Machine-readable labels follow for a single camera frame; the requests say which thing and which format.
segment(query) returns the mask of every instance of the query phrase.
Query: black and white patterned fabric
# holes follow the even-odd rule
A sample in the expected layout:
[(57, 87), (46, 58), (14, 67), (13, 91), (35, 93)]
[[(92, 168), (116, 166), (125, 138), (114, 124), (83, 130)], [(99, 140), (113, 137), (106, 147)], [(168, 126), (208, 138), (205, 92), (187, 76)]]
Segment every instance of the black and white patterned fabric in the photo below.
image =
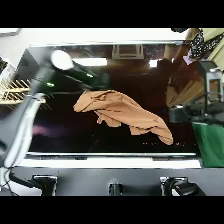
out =
[(200, 29), (191, 43), (191, 59), (208, 58), (212, 50), (218, 45), (218, 43), (224, 37), (224, 33), (212, 38), (211, 40), (204, 42), (203, 30)]

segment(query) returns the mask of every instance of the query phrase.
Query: towel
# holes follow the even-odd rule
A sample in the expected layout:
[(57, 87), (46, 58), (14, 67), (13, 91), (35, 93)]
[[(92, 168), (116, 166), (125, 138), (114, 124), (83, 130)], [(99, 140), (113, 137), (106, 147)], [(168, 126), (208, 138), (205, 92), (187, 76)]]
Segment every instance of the towel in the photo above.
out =
[(124, 123), (129, 125), (132, 135), (152, 132), (165, 144), (173, 143), (172, 134), (162, 118), (114, 90), (85, 91), (74, 105), (74, 111), (94, 111), (99, 116), (98, 124), (105, 121), (109, 127), (119, 127)]

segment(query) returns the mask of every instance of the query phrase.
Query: gray floor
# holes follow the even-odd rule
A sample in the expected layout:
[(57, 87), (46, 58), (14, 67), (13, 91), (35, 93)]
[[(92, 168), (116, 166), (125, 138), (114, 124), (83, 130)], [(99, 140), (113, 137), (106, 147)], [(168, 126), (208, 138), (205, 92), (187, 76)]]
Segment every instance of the gray floor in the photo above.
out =
[(32, 174), (58, 176), (57, 196), (108, 195), (112, 182), (124, 185), (124, 195), (161, 195), (160, 177), (188, 177), (197, 183), (206, 195), (224, 196), (224, 169), (47, 169), (15, 168), (20, 178)]

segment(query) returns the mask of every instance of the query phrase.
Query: green cloth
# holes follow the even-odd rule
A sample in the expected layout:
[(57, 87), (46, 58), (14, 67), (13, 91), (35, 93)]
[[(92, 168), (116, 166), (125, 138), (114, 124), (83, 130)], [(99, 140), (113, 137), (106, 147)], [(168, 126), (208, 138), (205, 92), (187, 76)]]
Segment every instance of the green cloth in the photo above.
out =
[(224, 167), (224, 128), (198, 123), (193, 123), (192, 126), (204, 167)]

